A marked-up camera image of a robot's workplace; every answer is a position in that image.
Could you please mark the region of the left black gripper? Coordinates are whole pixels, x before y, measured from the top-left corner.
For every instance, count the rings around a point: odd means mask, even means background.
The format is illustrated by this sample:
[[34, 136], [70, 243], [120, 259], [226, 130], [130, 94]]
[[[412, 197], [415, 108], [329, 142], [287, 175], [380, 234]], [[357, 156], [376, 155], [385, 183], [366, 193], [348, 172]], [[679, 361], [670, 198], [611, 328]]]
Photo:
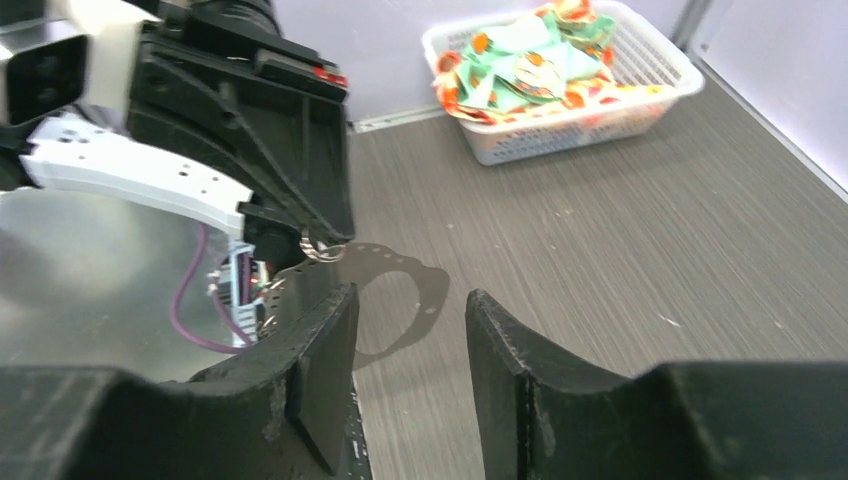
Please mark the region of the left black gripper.
[[283, 37], [270, 1], [142, 1], [129, 130], [211, 166], [249, 190], [243, 236], [289, 228], [355, 236], [349, 195], [347, 80]]

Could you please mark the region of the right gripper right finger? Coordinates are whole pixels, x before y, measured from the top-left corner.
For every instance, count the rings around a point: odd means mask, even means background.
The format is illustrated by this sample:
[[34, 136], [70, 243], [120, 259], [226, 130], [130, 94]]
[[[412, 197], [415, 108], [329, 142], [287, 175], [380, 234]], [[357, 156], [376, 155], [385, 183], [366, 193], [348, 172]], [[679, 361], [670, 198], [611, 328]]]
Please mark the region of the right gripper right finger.
[[683, 361], [627, 378], [471, 292], [489, 479], [843, 479], [843, 362]]

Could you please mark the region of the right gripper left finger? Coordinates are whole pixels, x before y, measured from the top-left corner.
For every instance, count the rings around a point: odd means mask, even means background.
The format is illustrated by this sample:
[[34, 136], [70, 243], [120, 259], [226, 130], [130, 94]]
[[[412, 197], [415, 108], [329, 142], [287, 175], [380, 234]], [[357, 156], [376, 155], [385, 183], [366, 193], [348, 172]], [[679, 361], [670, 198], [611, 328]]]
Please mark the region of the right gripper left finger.
[[110, 367], [5, 367], [5, 479], [356, 479], [359, 299], [312, 310], [185, 382]]

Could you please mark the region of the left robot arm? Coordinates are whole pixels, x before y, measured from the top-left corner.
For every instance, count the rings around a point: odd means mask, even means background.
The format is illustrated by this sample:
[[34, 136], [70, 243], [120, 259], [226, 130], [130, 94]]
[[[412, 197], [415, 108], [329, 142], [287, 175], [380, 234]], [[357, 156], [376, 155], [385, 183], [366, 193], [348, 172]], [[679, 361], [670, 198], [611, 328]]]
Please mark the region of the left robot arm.
[[1, 187], [344, 244], [347, 94], [269, 1], [5, 1]]

